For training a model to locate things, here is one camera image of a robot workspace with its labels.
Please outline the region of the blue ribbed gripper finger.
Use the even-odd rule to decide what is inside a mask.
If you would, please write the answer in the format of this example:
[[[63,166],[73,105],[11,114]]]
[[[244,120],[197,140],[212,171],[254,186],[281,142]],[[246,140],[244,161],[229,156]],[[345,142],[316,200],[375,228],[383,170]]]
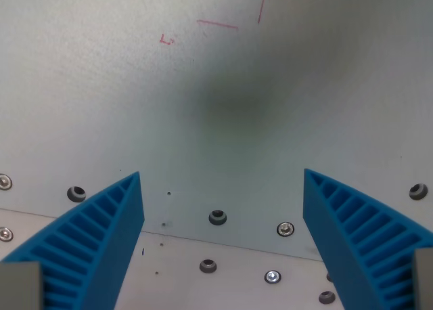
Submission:
[[[432,232],[382,202],[305,169],[303,219],[345,309],[414,309],[412,259]]]
[[[135,172],[64,213],[2,261],[41,266],[45,309],[113,309],[144,221]]]

